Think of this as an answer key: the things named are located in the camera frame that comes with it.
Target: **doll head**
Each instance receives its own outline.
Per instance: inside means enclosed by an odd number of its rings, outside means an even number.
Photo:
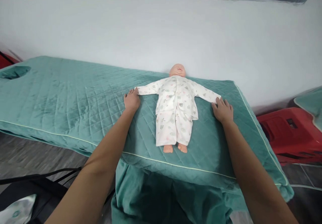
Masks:
[[[185,69],[184,66],[182,64],[175,64],[169,73],[169,76],[173,76],[173,75],[179,75],[182,77],[185,77]]]

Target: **sleeve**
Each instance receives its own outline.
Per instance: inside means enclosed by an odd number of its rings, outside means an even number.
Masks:
[[[196,82],[192,82],[192,86],[195,96],[200,97],[208,102],[216,103],[216,98],[221,98],[221,95],[218,95],[217,93],[197,84]]]
[[[159,93],[159,85],[161,80],[147,84],[146,86],[138,86],[139,93],[138,95],[152,95]]]

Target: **baby doll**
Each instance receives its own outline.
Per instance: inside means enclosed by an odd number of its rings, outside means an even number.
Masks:
[[[195,96],[208,102],[216,102],[216,98],[221,96],[185,78],[185,69],[181,64],[175,64],[169,76],[138,87],[139,95],[159,95],[155,110],[156,145],[164,146],[163,152],[172,153],[172,145],[178,142],[178,149],[186,153],[192,121],[198,119]]]

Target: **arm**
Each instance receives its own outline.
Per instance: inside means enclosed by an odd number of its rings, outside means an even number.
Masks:
[[[152,95],[158,94],[159,87],[161,87],[161,80],[147,84],[146,86],[138,86],[138,95]]]
[[[214,115],[224,127],[232,167],[253,222],[298,224],[273,180],[234,123],[233,107],[222,98],[217,98],[217,104],[212,103]]]
[[[138,90],[124,95],[125,110],[97,146],[46,224],[97,223],[121,157],[132,118],[140,105]]]
[[[192,85],[195,96],[200,97],[205,101],[216,102],[217,98],[221,98],[221,96],[217,93],[203,87],[202,85],[197,84],[196,82],[190,81],[190,84]]]

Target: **doll foot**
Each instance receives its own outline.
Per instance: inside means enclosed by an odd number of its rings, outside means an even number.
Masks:
[[[166,153],[173,152],[173,147],[172,147],[172,145],[164,145],[164,147],[163,147],[163,152],[166,152]]]
[[[181,143],[178,143],[178,149],[180,149],[181,152],[184,152],[184,153],[187,153],[188,150],[187,150],[187,146],[186,145],[183,145]]]

